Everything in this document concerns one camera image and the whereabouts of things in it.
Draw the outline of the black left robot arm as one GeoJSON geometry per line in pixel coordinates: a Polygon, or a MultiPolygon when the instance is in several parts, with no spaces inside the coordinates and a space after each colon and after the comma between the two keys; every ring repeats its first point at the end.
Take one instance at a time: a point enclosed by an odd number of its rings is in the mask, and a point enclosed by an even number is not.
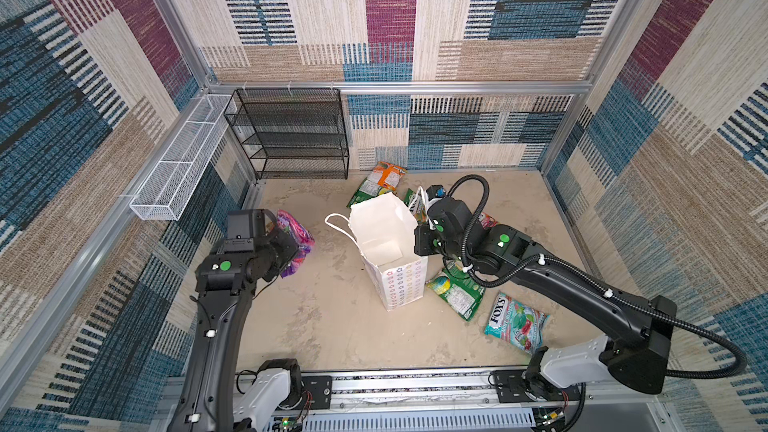
{"type": "Polygon", "coordinates": [[[279,407],[301,402],[294,359],[266,362],[247,391],[235,395],[239,347],[257,285],[277,279],[298,251],[271,211],[229,213],[226,236],[195,271],[195,338],[169,430],[260,431],[279,407]]]}

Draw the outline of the white paper bag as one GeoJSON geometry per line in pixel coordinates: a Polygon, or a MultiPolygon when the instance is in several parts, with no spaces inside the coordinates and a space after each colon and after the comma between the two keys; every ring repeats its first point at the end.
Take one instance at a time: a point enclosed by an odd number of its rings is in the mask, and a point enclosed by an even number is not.
{"type": "Polygon", "coordinates": [[[436,270],[414,252],[418,222],[399,197],[389,192],[354,204],[348,215],[331,213],[324,224],[352,241],[387,311],[423,297],[436,270]]]}

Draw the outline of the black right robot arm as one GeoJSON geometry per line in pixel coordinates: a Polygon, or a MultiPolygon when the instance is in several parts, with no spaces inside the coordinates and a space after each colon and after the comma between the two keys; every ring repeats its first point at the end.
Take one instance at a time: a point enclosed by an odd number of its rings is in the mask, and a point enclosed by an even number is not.
{"type": "Polygon", "coordinates": [[[542,294],[601,331],[597,339],[567,348],[537,346],[524,374],[529,395],[544,398],[588,382],[614,380],[636,392],[662,391],[671,346],[670,325],[639,312],[674,315],[675,305],[612,288],[551,255],[530,236],[505,225],[486,229],[461,201],[437,201],[414,230],[419,256],[459,261],[466,251],[470,277],[484,288],[510,281],[542,294]]]}

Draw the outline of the pink Fox's candy bag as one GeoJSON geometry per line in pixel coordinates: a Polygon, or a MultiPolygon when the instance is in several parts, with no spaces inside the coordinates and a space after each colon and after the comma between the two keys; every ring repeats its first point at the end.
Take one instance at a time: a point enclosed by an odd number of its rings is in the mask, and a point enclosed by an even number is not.
{"type": "Polygon", "coordinates": [[[479,215],[478,221],[480,225],[486,230],[491,229],[498,224],[498,222],[492,216],[488,215],[485,212],[482,212],[479,215]]]}

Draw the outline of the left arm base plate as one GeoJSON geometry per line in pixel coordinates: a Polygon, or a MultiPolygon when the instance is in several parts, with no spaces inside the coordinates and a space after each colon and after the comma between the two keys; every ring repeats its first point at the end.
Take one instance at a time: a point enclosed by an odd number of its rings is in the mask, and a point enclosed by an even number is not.
{"type": "Polygon", "coordinates": [[[309,410],[312,412],[330,409],[333,392],[333,378],[330,375],[303,376],[302,386],[304,394],[301,400],[297,402],[296,399],[288,398],[280,404],[276,412],[299,411],[306,403],[309,403],[309,410]]]}

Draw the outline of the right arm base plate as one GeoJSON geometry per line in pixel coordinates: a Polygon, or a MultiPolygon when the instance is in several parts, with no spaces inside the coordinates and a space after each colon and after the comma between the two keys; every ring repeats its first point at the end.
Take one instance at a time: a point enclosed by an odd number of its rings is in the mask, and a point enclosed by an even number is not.
{"type": "Polygon", "coordinates": [[[524,369],[501,369],[488,376],[489,385],[496,390],[500,403],[561,402],[571,403],[581,399],[579,385],[561,389],[546,381],[538,373],[524,369]]]}

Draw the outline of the purple Fox's candy bag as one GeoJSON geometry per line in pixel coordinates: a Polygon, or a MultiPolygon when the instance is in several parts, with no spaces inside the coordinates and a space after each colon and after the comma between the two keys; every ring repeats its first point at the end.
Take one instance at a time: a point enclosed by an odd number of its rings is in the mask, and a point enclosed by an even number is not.
{"type": "Polygon", "coordinates": [[[280,209],[277,214],[279,227],[288,233],[296,242],[298,251],[288,267],[280,274],[282,278],[294,275],[303,265],[307,255],[315,245],[312,234],[301,225],[290,213],[280,209]]]}

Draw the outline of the teal Fox's candy bag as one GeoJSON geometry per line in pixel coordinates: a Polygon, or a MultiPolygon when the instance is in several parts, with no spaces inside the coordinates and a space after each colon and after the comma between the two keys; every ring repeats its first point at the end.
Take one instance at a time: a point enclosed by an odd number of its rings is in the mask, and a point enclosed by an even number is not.
{"type": "Polygon", "coordinates": [[[542,345],[542,332],[548,319],[548,314],[499,292],[484,334],[499,338],[532,355],[542,345]]]}

